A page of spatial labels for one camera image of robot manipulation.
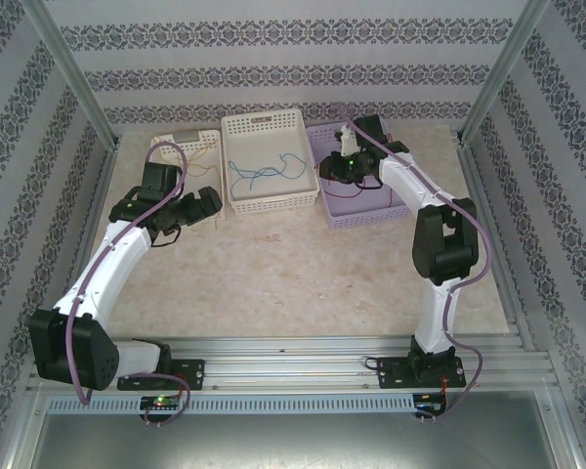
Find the beige tabletop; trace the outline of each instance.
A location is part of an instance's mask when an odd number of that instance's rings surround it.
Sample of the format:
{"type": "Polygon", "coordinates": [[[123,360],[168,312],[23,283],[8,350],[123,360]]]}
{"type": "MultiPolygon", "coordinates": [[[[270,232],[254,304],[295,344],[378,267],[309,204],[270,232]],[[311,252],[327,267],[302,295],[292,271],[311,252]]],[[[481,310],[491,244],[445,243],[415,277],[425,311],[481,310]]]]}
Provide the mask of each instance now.
{"type": "MultiPolygon", "coordinates": [[[[446,126],[389,129],[441,187],[468,196],[446,126]]],[[[124,134],[96,246],[110,208],[140,182],[151,138],[124,134]]],[[[112,336],[414,332],[423,280],[410,254],[413,217],[331,230],[319,199],[313,207],[242,216],[227,206],[226,216],[217,228],[212,220],[185,228],[176,244],[144,256],[115,303],[112,336]]],[[[472,272],[483,260],[481,248],[472,272]]],[[[455,330],[508,332],[492,274],[461,293],[455,330]]]]}

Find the patterned wallpaper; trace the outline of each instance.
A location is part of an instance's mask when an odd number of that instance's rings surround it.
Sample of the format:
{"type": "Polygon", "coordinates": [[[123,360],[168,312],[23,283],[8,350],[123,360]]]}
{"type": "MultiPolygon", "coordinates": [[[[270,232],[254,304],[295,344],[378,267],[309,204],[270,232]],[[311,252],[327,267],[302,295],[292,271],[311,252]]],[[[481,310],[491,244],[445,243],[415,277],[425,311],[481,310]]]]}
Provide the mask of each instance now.
{"type": "Polygon", "coordinates": [[[525,0],[293,3],[47,5],[121,133],[279,107],[335,120],[339,102],[458,128],[525,0]]]}
{"type": "Polygon", "coordinates": [[[506,261],[586,455],[586,0],[555,1],[472,142],[506,261]]]}
{"type": "Polygon", "coordinates": [[[104,158],[20,3],[0,0],[0,457],[32,362],[26,320],[68,287],[104,158]]]}

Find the black mounting plate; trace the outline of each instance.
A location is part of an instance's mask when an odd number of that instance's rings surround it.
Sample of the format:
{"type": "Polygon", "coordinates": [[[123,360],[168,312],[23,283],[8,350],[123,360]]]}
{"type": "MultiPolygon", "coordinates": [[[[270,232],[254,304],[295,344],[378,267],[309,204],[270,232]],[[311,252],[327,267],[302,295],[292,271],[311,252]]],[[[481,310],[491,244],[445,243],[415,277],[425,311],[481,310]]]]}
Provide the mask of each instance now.
{"type": "MultiPolygon", "coordinates": [[[[204,384],[204,360],[172,360],[171,372],[183,375],[192,391],[201,391],[204,384]]],[[[119,391],[179,391],[180,384],[171,379],[119,378],[119,391]]]]}
{"type": "Polygon", "coordinates": [[[424,373],[415,378],[407,357],[379,357],[374,359],[378,366],[380,389],[404,388],[439,388],[443,377],[447,379],[447,388],[464,388],[467,385],[462,361],[454,357],[450,366],[438,373],[424,373]]]}

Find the blue cable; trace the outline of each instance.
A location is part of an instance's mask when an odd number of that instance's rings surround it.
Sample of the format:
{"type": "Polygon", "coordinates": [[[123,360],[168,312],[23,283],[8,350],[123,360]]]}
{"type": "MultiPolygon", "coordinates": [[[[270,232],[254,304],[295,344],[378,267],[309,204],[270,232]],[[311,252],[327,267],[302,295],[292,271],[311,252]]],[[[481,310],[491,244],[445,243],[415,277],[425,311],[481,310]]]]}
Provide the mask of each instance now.
{"type": "Polygon", "coordinates": [[[238,169],[238,167],[236,166],[236,164],[234,164],[233,161],[229,161],[228,166],[230,167],[230,169],[232,171],[236,171],[236,174],[238,174],[238,176],[239,176],[239,178],[236,181],[234,181],[234,183],[230,187],[230,197],[232,198],[232,200],[236,201],[236,197],[232,193],[234,186],[236,186],[236,183],[238,183],[239,181],[242,181],[243,179],[251,180],[250,181],[250,191],[252,191],[252,186],[254,185],[254,181],[256,181],[259,178],[269,178],[271,176],[282,176],[285,179],[293,180],[293,179],[301,178],[302,175],[306,172],[306,161],[304,161],[302,158],[300,158],[296,154],[293,154],[293,153],[281,154],[280,160],[284,163],[284,167],[281,170],[277,170],[272,166],[268,166],[265,168],[261,168],[258,171],[253,171],[251,169],[238,169]],[[288,165],[288,163],[284,160],[284,158],[286,156],[293,156],[295,159],[297,159],[299,162],[301,162],[304,165],[302,172],[295,177],[290,177],[290,176],[287,176],[284,174],[284,171],[286,171],[286,167],[288,165]]]}

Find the purple cable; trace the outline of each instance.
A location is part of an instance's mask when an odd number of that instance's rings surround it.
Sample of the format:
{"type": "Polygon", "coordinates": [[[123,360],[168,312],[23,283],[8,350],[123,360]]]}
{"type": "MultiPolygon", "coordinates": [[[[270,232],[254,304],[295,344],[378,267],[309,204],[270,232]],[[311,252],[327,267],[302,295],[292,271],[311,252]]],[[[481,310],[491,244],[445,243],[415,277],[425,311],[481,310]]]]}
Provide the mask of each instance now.
{"type": "MultiPolygon", "coordinates": [[[[132,230],[133,228],[135,228],[142,220],[144,220],[145,218],[149,217],[152,213],[154,213],[156,210],[158,210],[159,208],[161,208],[163,205],[165,205],[171,198],[173,198],[176,193],[182,188],[183,183],[185,182],[185,177],[187,176],[187,170],[188,170],[188,163],[187,163],[187,156],[185,155],[185,152],[183,151],[183,149],[172,143],[172,142],[159,142],[157,144],[155,144],[153,147],[151,147],[148,151],[147,151],[147,155],[146,155],[146,162],[149,161],[152,153],[154,152],[155,149],[158,149],[159,147],[163,147],[163,146],[169,146],[169,147],[173,147],[174,149],[176,149],[176,151],[180,154],[180,156],[183,159],[183,174],[181,175],[180,181],[179,183],[174,187],[174,189],[169,192],[160,202],[158,202],[156,205],[154,205],[152,208],[150,208],[147,212],[145,212],[143,215],[139,216],[134,222],[132,222],[130,225],[128,225],[126,228],[124,228],[109,244],[108,246],[102,251],[102,253],[100,254],[100,256],[98,256],[98,258],[94,261],[93,265],[91,266],[91,269],[89,270],[89,272],[87,273],[87,275],[85,276],[85,278],[82,280],[82,283],[80,284],[80,288],[78,288],[78,292],[76,293],[76,298],[74,299],[73,304],[71,305],[71,310],[69,311],[69,317],[67,318],[67,326],[65,329],[65,352],[67,354],[67,365],[69,367],[69,375],[71,376],[71,382],[74,385],[74,391],[76,392],[76,396],[78,396],[78,400],[83,404],[83,405],[88,405],[89,401],[91,400],[91,395],[93,393],[93,390],[90,389],[87,392],[87,396],[85,397],[85,394],[83,393],[82,390],[82,386],[80,385],[80,378],[78,377],[78,368],[76,367],[76,360],[74,359],[74,348],[73,348],[73,327],[74,327],[74,320],[76,319],[76,313],[78,312],[78,307],[80,306],[81,301],[78,301],[79,298],[82,298],[83,295],[85,294],[86,290],[87,290],[87,285],[89,285],[89,282],[91,281],[91,278],[94,276],[94,273],[96,272],[96,270],[98,269],[98,267],[100,266],[100,264],[102,263],[102,261],[105,259],[106,255],[112,250],[113,246],[115,244],[117,244],[117,242],[119,242],[119,240],[126,235],[130,230],[132,230]]],[[[167,376],[167,375],[161,375],[161,376],[165,376],[168,379],[174,379],[176,380],[175,376],[167,376]]]]}
{"type": "Polygon", "coordinates": [[[171,374],[160,374],[160,373],[135,373],[135,374],[131,374],[130,377],[131,378],[171,379],[172,381],[176,381],[178,384],[180,384],[182,386],[182,388],[185,388],[187,390],[187,400],[185,401],[183,406],[180,408],[180,410],[178,410],[176,413],[174,413],[167,420],[164,420],[162,422],[157,422],[157,423],[154,423],[154,422],[147,420],[147,416],[149,415],[149,412],[153,408],[155,408],[155,407],[148,407],[146,409],[146,414],[144,415],[144,420],[146,421],[146,425],[149,425],[150,423],[155,424],[157,427],[162,427],[164,425],[168,425],[168,424],[172,423],[174,420],[176,420],[178,417],[180,417],[183,413],[185,413],[185,410],[187,410],[188,402],[191,399],[191,389],[188,386],[187,381],[185,381],[183,378],[180,378],[178,376],[173,376],[171,374]]]}
{"type": "Polygon", "coordinates": [[[478,356],[478,368],[476,369],[476,372],[474,373],[473,378],[471,378],[471,381],[469,382],[469,384],[467,385],[467,387],[463,391],[460,398],[458,398],[458,401],[456,401],[452,407],[450,407],[448,410],[446,410],[445,413],[439,417],[439,419],[442,419],[442,418],[445,418],[448,414],[450,414],[455,408],[457,408],[464,401],[464,399],[467,397],[467,394],[469,393],[469,391],[471,391],[471,389],[475,386],[475,384],[481,374],[481,368],[483,366],[483,356],[481,355],[481,352],[476,347],[458,342],[456,339],[454,339],[451,336],[451,334],[449,334],[449,331],[448,331],[448,329],[449,329],[449,307],[451,306],[451,300],[452,300],[451,294],[452,293],[454,293],[458,288],[462,288],[463,286],[467,286],[467,285],[471,285],[472,283],[475,283],[476,281],[482,279],[486,274],[488,274],[488,271],[490,270],[490,264],[491,264],[491,258],[492,258],[492,256],[491,256],[492,246],[490,244],[490,238],[488,237],[488,233],[483,228],[483,226],[480,224],[480,222],[478,222],[478,220],[476,220],[464,208],[456,205],[453,201],[449,200],[447,197],[440,194],[439,190],[437,188],[435,188],[428,181],[428,179],[421,173],[421,171],[419,171],[410,162],[406,161],[398,154],[387,149],[384,145],[382,145],[380,142],[375,140],[373,137],[369,136],[368,134],[366,134],[362,130],[360,130],[354,124],[354,122],[350,119],[350,117],[348,116],[347,110],[345,108],[343,108],[342,114],[351,129],[356,131],[358,134],[360,134],[362,137],[364,137],[367,141],[371,142],[378,149],[381,149],[384,153],[389,154],[394,159],[396,159],[399,163],[403,164],[406,168],[408,168],[410,171],[412,171],[412,174],[414,174],[417,177],[417,179],[419,181],[421,181],[421,184],[423,184],[426,187],[426,189],[428,189],[435,197],[437,197],[441,202],[446,203],[449,207],[451,207],[452,210],[455,210],[460,215],[462,215],[467,220],[469,220],[469,223],[471,223],[476,228],[478,233],[480,233],[481,239],[484,243],[484,250],[486,251],[486,262],[484,264],[483,269],[475,277],[467,278],[466,280],[461,281],[460,283],[456,283],[454,286],[449,288],[449,295],[447,296],[447,300],[445,301],[445,305],[442,310],[442,330],[445,334],[445,337],[447,337],[447,340],[449,342],[451,342],[453,345],[455,345],[456,347],[460,347],[461,349],[469,350],[478,356]]]}

